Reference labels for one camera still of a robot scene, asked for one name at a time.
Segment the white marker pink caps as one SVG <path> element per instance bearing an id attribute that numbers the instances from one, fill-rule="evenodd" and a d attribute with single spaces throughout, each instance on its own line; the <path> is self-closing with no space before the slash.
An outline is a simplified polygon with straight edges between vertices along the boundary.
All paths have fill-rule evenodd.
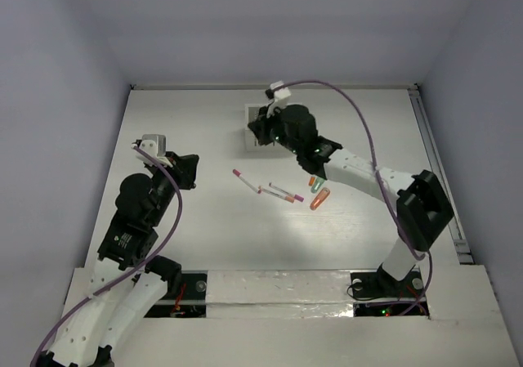
<path id="1" fill-rule="evenodd" d="M 252 190 L 256 194 L 260 194 L 262 192 L 262 189 L 260 186 L 255 186 L 252 182 L 250 182 L 248 179 L 246 179 L 241 171 L 238 169 L 232 170 L 233 174 L 240 179 L 250 190 Z"/>

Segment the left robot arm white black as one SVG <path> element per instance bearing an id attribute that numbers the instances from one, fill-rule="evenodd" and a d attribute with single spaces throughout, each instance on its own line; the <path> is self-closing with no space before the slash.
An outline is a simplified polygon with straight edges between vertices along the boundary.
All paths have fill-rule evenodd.
<path id="1" fill-rule="evenodd" d="M 150 308 L 182 292 L 181 265 L 160 256 L 155 229 L 172 199 L 194 189 L 199 156 L 138 154 L 148 173 L 121 182 L 86 295 L 43 339 L 32 366 L 112 366 Z"/>

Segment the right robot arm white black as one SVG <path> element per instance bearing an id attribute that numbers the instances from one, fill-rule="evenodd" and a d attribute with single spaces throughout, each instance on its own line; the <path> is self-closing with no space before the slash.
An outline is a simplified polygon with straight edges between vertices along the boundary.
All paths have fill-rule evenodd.
<path id="1" fill-rule="evenodd" d="M 436 174 L 380 168 L 373 160 L 351 153 L 318 133 L 315 117 L 304 105 L 262 106 L 248 129 L 259 145 L 278 144 L 295 154 L 309 174 L 354 188 L 386 205 L 399 234 L 377 270 L 376 285 L 386 295 L 402 290 L 418 258 L 429 252 L 454 218 Z"/>

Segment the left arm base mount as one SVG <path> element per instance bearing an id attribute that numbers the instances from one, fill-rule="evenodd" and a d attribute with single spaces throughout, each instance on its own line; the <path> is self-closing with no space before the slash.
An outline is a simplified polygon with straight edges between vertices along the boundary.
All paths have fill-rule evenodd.
<path id="1" fill-rule="evenodd" d="M 156 305 L 166 307 L 172 318 L 204 318 L 207 290 L 206 271 L 183 271 L 178 291 L 168 293 Z"/>

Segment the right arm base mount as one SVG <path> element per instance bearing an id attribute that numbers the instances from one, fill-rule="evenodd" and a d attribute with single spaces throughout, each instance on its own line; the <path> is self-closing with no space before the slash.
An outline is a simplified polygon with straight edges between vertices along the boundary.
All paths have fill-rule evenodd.
<path id="1" fill-rule="evenodd" d="M 411 271 L 399 283 L 380 284 L 375 271 L 351 273 L 346 294 L 352 298 L 356 317 L 429 316 L 420 271 Z"/>

